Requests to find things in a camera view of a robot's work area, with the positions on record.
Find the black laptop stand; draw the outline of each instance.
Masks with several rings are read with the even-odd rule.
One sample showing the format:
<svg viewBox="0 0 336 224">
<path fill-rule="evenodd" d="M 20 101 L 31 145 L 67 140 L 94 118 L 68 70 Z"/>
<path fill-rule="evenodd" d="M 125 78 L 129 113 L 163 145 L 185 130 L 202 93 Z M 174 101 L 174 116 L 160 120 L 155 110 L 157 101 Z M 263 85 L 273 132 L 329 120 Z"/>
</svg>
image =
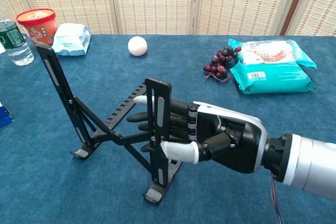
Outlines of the black laptop stand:
<svg viewBox="0 0 336 224">
<path fill-rule="evenodd" d="M 152 175 L 150 187 L 143 197 L 152 203 L 159 204 L 181 165 L 181 162 L 167 159 L 160 146 L 161 139 L 169 139 L 170 134 L 171 85 L 153 78 L 145 79 L 145 82 L 140 84 L 103 122 L 78 97 L 72 94 L 53 49 L 50 46 L 38 46 L 37 50 L 82 142 L 81 147 L 77 151 L 71 152 L 71 154 L 79 159 L 87 159 L 101 143 L 106 141 L 113 141 L 118 145 L 124 146 Z M 149 130 L 129 136 L 122 136 L 113 131 L 134 107 L 134 97 L 145 93 L 147 95 Z M 152 96 L 155 97 L 154 112 L 152 110 Z M 158 99 L 160 99 L 160 104 L 164 105 L 160 108 L 160 111 L 163 110 L 163 115 L 162 113 L 160 115 L 162 117 L 160 125 L 155 120 Z M 87 126 L 93 131 L 92 135 L 88 132 Z M 149 142 L 150 162 L 132 146 L 132 144 L 140 142 Z"/>
</svg>

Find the blue carpet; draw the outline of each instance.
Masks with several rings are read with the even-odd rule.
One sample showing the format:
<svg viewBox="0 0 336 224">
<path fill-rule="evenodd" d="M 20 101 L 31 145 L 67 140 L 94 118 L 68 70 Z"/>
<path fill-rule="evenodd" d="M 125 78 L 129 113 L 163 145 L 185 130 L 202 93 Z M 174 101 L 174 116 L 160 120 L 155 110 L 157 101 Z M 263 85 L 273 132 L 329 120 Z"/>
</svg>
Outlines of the blue carpet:
<svg viewBox="0 0 336 224">
<path fill-rule="evenodd" d="M 272 95 L 244 95 L 234 81 L 204 78 L 202 68 L 229 38 L 274 37 L 146 35 L 143 57 L 130 56 L 130 38 L 94 35 L 86 56 L 59 57 L 73 93 L 101 119 L 152 76 L 172 84 L 174 99 L 259 117 L 269 136 L 296 133 L 336 143 L 336 38 L 287 37 L 317 63 L 319 71 L 305 69 L 317 88 Z M 278 223 L 265 169 L 246 175 L 216 162 L 183 163 L 156 206 L 142 197 L 150 174 L 123 147 L 106 142 L 86 161 L 73 158 L 69 152 L 80 141 L 34 54 L 24 67 L 0 55 L 0 101 L 15 119 L 0 129 L 0 223 Z M 138 132 L 126 121 L 116 130 Z M 281 183 L 277 190 L 285 223 L 335 223 L 336 202 Z"/>
</svg>

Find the orange lid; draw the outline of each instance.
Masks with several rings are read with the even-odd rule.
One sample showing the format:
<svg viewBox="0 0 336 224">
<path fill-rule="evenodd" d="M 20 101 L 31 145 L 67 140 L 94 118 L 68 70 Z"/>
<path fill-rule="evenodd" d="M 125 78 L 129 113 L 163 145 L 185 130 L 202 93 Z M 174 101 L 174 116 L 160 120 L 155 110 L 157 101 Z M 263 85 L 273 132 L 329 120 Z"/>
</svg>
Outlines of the orange lid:
<svg viewBox="0 0 336 224">
<path fill-rule="evenodd" d="M 33 9 L 20 13 L 16 20 L 23 26 L 35 26 L 50 21 L 56 17 L 52 9 Z"/>
</svg>

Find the barcode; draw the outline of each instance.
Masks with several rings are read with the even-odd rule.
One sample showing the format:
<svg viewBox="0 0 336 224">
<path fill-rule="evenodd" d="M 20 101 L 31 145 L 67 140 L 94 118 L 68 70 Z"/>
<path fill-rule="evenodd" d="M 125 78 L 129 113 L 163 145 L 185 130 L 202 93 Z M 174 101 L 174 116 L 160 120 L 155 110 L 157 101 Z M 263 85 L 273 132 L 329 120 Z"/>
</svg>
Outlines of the barcode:
<svg viewBox="0 0 336 224">
<path fill-rule="evenodd" d="M 263 71 L 247 73 L 247 78 L 248 79 L 266 78 L 266 74 Z"/>
</svg>

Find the ping pong ball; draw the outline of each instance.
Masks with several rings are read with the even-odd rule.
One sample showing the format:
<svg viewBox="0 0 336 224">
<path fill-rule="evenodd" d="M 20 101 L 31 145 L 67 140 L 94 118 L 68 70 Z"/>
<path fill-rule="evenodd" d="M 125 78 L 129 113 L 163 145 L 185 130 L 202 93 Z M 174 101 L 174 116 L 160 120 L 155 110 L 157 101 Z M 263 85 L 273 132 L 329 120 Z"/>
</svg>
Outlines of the ping pong ball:
<svg viewBox="0 0 336 224">
<path fill-rule="evenodd" d="M 134 56 L 142 56 L 147 51 L 147 42 L 140 36 L 132 37 L 128 41 L 128 51 Z"/>
</svg>

